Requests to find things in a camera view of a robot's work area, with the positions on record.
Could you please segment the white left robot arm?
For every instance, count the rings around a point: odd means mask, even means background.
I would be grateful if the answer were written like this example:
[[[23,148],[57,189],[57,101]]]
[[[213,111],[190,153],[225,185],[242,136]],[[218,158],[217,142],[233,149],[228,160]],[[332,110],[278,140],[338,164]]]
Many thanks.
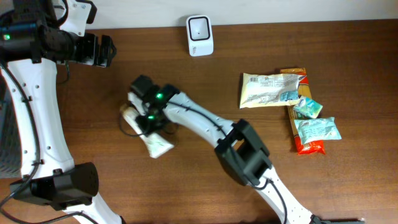
[[[10,198],[62,211],[80,223],[122,223],[99,192],[94,164],[75,164],[57,103],[57,65],[108,67],[111,37],[86,32],[91,1],[14,1],[1,16],[1,75],[11,92],[21,141],[21,180]]]

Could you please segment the small teal tissue pack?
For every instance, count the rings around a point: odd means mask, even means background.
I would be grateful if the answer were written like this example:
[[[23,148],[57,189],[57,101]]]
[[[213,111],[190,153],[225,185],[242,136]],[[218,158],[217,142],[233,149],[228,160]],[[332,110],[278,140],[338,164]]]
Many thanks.
[[[322,109],[321,104],[306,96],[301,96],[298,103],[293,107],[295,112],[312,119],[317,118]]]

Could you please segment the teal wet wipes pack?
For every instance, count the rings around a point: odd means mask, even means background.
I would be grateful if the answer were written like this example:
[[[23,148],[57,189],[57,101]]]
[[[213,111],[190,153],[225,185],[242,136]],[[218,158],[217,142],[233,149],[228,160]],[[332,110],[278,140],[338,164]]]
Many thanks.
[[[294,124],[302,144],[321,140],[342,139],[341,134],[336,127],[334,117],[295,119]]]

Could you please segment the cream yellow food pouch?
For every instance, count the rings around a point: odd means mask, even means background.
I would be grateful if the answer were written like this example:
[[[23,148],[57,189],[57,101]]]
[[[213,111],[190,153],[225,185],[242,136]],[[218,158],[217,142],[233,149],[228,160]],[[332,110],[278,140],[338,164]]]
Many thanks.
[[[296,105],[299,102],[299,84],[304,78],[305,75],[293,73],[243,73],[239,108]]]

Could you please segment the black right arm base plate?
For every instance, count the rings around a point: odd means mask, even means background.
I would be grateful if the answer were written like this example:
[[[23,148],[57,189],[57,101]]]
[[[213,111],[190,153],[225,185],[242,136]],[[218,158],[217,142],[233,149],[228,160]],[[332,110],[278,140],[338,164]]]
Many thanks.
[[[312,215],[310,224],[365,224],[365,221],[354,220],[354,221],[344,221],[344,220],[322,220],[321,218]]]

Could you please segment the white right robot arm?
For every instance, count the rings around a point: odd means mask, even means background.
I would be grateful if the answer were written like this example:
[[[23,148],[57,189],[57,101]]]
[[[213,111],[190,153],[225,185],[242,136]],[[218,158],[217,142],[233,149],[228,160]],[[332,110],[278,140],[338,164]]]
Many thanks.
[[[223,170],[238,184],[253,188],[275,211],[281,223],[319,223],[281,181],[270,152],[244,119],[223,119],[192,101],[173,85],[160,87],[141,75],[130,85],[128,100],[145,136],[169,123],[184,126],[213,146]]]

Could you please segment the white tube with cork cap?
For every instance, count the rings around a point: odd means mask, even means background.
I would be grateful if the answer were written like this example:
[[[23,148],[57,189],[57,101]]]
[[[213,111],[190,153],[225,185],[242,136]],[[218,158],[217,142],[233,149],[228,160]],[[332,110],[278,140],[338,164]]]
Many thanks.
[[[151,158],[156,159],[175,147],[157,133],[152,133],[148,136],[144,135],[144,132],[135,121],[139,116],[139,112],[135,108],[122,105],[122,107],[120,107],[120,112],[122,119],[135,131],[133,136],[140,137],[143,140]]]

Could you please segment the orange spaghetti package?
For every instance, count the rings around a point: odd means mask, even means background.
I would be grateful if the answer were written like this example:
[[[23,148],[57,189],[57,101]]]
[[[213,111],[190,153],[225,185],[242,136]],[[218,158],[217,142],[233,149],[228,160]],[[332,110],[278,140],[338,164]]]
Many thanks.
[[[310,91],[310,85],[308,82],[306,69],[304,69],[304,68],[283,68],[283,69],[280,69],[279,72],[304,75],[305,77],[299,82],[299,85],[298,85],[298,94],[300,96],[303,95],[303,96],[306,96],[306,97],[312,99],[312,94]],[[291,125],[292,133],[294,136],[294,145],[295,145],[295,150],[297,151],[297,154],[298,155],[312,154],[315,152],[325,154],[325,148],[324,148],[324,144],[323,144],[322,140],[313,141],[313,142],[310,142],[307,144],[301,143],[301,138],[297,132],[294,121],[296,119],[306,119],[306,117],[304,115],[301,115],[301,114],[295,112],[293,110],[293,106],[288,106],[287,112],[289,114],[290,125]]]

